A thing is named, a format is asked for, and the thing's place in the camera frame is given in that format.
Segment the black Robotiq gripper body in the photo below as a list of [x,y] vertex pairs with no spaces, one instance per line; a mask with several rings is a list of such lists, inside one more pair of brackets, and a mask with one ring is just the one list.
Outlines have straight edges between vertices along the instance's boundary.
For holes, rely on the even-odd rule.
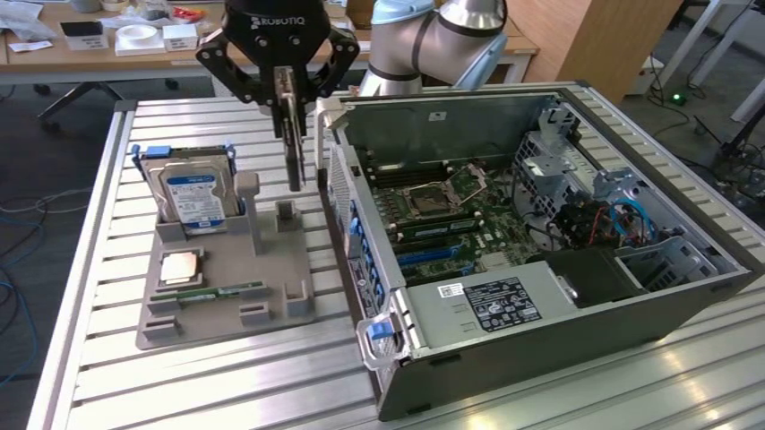
[[224,3],[223,35],[257,66],[307,66],[328,33],[321,1]]

